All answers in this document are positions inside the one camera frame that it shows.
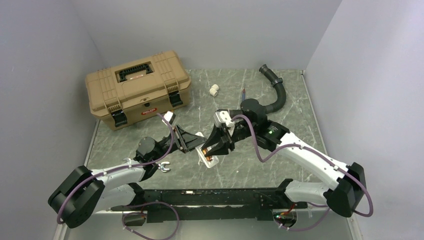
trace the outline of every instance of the gray marble surface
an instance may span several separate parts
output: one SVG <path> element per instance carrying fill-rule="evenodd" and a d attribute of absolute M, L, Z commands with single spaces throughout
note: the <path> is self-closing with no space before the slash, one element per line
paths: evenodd
<path fill-rule="evenodd" d="M 217 109 L 238 109 L 241 102 L 243 83 L 246 98 L 257 99 L 262 105 L 273 103 L 277 94 L 269 81 L 257 69 L 189 69 L 191 76 L 191 103 L 175 110 L 177 124 L 187 132 L 202 132 L 209 136 L 213 127 L 213 113 Z M 317 123 L 308 99 L 300 70 L 274 70 L 283 77 L 287 92 L 284 107 L 268 118 L 288 127 L 300 139 L 323 152 L 324 147 Z M 218 84 L 216 97 L 209 94 L 210 86 Z M 100 122 L 91 154 L 87 163 L 89 169 L 102 169 L 122 164 L 122 159 L 135 156 L 142 137 L 156 140 L 169 134 L 158 117 L 136 123 L 118 131 L 110 130 Z M 269 151 L 261 149 L 265 157 Z M 167 156 L 171 162 L 170 172 L 157 171 L 153 177 L 141 182 L 146 189 L 188 189 L 188 188 L 260 188 L 276 187 L 284 179 L 292 178 L 302 182 L 320 180 L 288 158 L 276 155 L 265 163 L 259 162 L 252 147 L 251 138 L 235 144 L 229 155 L 220 156 L 220 162 L 213 168 L 198 164 L 195 151 L 183 154 L 179 151 Z"/>

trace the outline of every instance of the toolbox lid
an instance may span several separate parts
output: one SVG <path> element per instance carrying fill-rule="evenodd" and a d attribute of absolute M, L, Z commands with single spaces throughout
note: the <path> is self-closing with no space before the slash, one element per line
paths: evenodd
<path fill-rule="evenodd" d="M 172 95 L 190 83 L 174 51 L 102 69 L 85 78 L 90 110 L 97 117 Z"/>

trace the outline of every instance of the black hose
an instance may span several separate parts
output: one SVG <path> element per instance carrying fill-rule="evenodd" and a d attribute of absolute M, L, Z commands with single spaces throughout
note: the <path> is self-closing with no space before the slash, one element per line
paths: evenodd
<path fill-rule="evenodd" d="M 272 86 L 277 92 L 277 100 L 274 103 L 265 106 L 266 114 L 274 113 L 280 110 L 286 103 L 287 96 L 286 90 L 283 86 L 283 79 L 279 78 L 271 69 L 267 67 L 266 64 L 259 68 L 259 72 L 265 75 L 265 77 L 271 82 Z"/>

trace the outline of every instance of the hose clamp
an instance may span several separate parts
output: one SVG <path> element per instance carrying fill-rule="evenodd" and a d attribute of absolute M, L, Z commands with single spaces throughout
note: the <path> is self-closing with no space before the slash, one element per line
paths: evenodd
<path fill-rule="evenodd" d="M 279 77 L 271 82 L 271 87 L 274 87 L 276 84 L 282 83 L 282 82 L 283 82 L 283 78 Z"/>

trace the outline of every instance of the toolbox handle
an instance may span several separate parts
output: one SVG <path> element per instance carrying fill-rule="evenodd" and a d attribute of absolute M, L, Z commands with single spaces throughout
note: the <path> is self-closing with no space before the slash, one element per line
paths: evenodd
<path fill-rule="evenodd" d="M 150 67 L 149 63 L 142 63 L 136 66 L 132 66 L 130 68 L 121 70 L 118 72 L 119 75 L 119 83 L 122 83 L 124 81 L 126 81 L 127 79 L 125 78 L 128 74 L 133 74 L 133 73 L 137 73 L 140 71 L 146 70 L 146 74 L 151 74 L 153 73 L 152 68 Z"/>

